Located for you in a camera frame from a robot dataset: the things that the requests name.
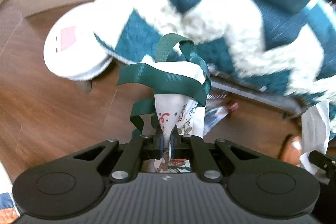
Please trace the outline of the white round stool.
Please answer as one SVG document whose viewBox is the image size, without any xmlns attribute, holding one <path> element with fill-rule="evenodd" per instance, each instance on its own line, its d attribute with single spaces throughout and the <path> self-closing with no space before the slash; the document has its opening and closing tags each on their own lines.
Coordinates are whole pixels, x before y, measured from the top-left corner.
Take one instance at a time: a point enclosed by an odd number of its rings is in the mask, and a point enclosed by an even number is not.
<svg viewBox="0 0 336 224">
<path fill-rule="evenodd" d="M 93 3 L 83 3 L 62 15 L 47 35 L 43 58 L 48 70 L 72 81 L 88 81 L 112 62 L 93 33 Z"/>
</svg>

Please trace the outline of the teal white zigzag quilt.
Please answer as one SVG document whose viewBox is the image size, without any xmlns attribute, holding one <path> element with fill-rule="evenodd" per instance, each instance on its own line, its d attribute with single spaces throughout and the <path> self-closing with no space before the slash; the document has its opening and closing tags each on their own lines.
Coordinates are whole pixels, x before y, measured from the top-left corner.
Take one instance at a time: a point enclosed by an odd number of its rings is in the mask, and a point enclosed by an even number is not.
<svg viewBox="0 0 336 224">
<path fill-rule="evenodd" d="M 210 71 L 329 102 L 335 128 L 335 11 L 310 0 L 290 15 L 262 0 L 96 0 L 93 33 L 126 64 L 153 61 L 165 34 L 191 39 Z"/>
</svg>

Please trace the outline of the white paper trash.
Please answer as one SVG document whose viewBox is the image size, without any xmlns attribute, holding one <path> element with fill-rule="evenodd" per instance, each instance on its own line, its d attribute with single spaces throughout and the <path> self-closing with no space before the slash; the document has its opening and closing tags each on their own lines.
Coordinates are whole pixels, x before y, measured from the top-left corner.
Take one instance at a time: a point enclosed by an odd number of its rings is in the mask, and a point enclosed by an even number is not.
<svg viewBox="0 0 336 224">
<path fill-rule="evenodd" d="M 309 162 L 309 154 L 314 150 L 323 155 L 327 152 L 330 138 L 329 103 L 321 101 L 308 108 L 301 117 L 301 123 L 302 155 L 299 160 L 305 170 L 315 175 L 319 168 Z"/>
</svg>

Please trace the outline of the white bag with green straps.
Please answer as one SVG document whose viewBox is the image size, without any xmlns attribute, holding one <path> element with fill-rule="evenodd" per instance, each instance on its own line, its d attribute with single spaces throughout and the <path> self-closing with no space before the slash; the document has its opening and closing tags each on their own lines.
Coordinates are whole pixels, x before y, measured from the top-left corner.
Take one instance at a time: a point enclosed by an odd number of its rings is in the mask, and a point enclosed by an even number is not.
<svg viewBox="0 0 336 224">
<path fill-rule="evenodd" d="M 194 42 L 177 34 L 164 35 L 157 43 L 155 62 L 124 66 L 117 83 L 142 84 L 153 91 L 152 98 L 135 102 L 130 114 L 133 136 L 143 132 L 143 115 L 151 115 L 153 128 L 163 133 L 163 154 L 149 160 L 146 170 L 186 172 L 188 160 L 172 157 L 171 134 L 176 129 L 180 135 L 204 137 L 206 99 L 211 90 L 208 66 Z"/>
</svg>

